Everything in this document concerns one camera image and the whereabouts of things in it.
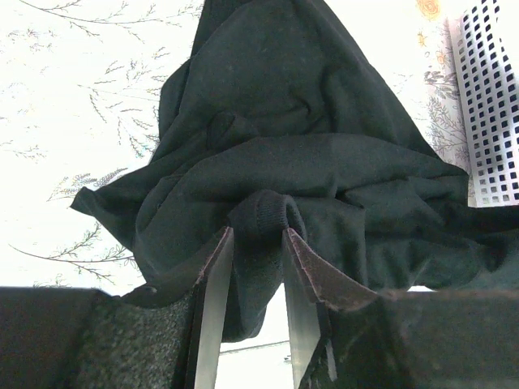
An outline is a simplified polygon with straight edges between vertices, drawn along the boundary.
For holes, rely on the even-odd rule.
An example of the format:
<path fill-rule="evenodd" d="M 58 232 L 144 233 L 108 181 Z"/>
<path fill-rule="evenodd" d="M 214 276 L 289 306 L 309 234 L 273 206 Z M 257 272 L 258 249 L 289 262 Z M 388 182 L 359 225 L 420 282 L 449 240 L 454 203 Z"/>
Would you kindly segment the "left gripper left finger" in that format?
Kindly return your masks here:
<path fill-rule="evenodd" d="M 4 388 L 211 388 L 234 232 L 121 297 L 98 289 L 1 290 Z"/>

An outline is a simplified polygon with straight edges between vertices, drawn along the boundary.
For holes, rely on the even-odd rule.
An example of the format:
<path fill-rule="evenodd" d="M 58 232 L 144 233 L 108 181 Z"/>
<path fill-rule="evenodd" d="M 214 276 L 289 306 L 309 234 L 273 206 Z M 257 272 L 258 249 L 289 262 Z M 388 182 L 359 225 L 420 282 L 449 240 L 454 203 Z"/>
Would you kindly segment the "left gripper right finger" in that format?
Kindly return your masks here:
<path fill-rule="evenodd" d="M 374 292 L 292 229 L 283 270 L 296 388 L 515 388 L 513 290 Z"/>

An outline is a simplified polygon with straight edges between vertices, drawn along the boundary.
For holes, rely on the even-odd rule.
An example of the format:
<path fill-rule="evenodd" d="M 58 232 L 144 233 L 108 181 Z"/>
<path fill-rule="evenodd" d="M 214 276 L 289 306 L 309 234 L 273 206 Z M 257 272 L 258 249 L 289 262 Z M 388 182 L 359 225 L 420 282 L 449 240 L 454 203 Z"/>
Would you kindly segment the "black t shirt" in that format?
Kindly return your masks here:
<path fill-rule="evenodd" d="M 256 336 L 296 230 L 373 290 L 516 289 L 518 210 L 472 208 L 322 1 L 207 1 L 161 89 L 149 164 L 72 203 L 153 282 L 224 226 L 234 263 L 222 339 Z"/>

